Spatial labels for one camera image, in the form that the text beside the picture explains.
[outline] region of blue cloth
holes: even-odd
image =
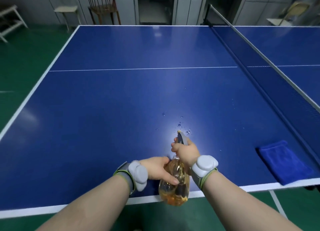
[[[298,159],[284,140],[260,147],[258,153],[270,172],[282,185],[306,179],[313,174],[313,170]]]

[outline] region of hand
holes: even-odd
[[[181,143],[176,143],[177,138],[175,138],[174,142],[171,143],[171,151],[175,152],[179,159],[181,159],[181,161],[186,165],[186,169],[188,170],[187,173],[189,174],[189,169],[197,161],[200,153],[197,146],[189,138],[187,138],[187,140],[188,146]]]
[[[179,181],[163,168],[165,164],[170,162],[168,157],[153,157],[140,160],[139,162],[142,166],[146,167],[146,170],[148,171],[148,179],[163,179],[173,185],[179,184]]]

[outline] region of chair seat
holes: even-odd
[[[111,13],[111,12],[117,12],[117,9],[110,5],[102,5],[102,6],[95,6],[93,8],[91,8],[91,10],[95,13],[95,14],[106,14],[106,13]]]
[[[78,10],[78,6],[58,6],[54,11],[55,12],[76,12]]]
[[[267,20],[270,23],[272,23],[274,26],[279,26],[280,22],[282,21],[282,19],[278,19],[278,18],[267,18]],[[281,23],[280,26],[290,27],[290,26],[292,26],[292,24],[291,24],[291,22],[283,20],[283,22]]]

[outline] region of right hand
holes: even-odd
[[[187,138],[187,141],[188,145],[183,145],[176,143],[177,137],[174,138],[174,142],[171,143],[171,151],[175,152],[179,159],[186,165],[187,173],[189,174],[189,169],[194,165],[198,157],[200,157],[200,153],[197,146],[189,138]]]

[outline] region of table tennis net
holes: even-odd
[[[227,26],[208,20],[210,12]],[[209,5],[204,25],[210,26],[238,66],[309,155],[320,165],[320,109],[300,88]]]

